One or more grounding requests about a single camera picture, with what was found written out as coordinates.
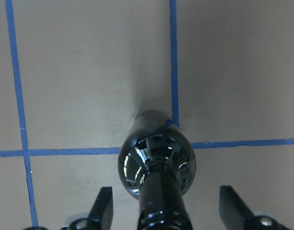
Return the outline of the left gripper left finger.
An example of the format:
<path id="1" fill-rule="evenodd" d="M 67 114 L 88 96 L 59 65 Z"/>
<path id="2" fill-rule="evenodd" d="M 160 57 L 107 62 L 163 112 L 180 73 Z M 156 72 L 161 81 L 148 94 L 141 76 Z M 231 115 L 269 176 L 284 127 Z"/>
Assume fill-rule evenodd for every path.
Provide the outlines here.
<path id="1" fill-rule="evenodd" d="M 91 208 L 88 219 L 91 230 L 110 230 L 113 220 L 112 187 L 102 187 Z"/>

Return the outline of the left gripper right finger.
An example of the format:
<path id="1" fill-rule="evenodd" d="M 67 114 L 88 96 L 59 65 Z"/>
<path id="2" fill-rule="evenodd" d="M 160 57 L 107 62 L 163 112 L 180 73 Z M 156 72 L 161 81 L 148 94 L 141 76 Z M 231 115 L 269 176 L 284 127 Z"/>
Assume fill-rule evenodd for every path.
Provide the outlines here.
<path id="1" fill-rule="evenodd" d="M 220 186 L 219 213 L 227 230 L 246 230 L 254 214 L 232 186 Z"/>

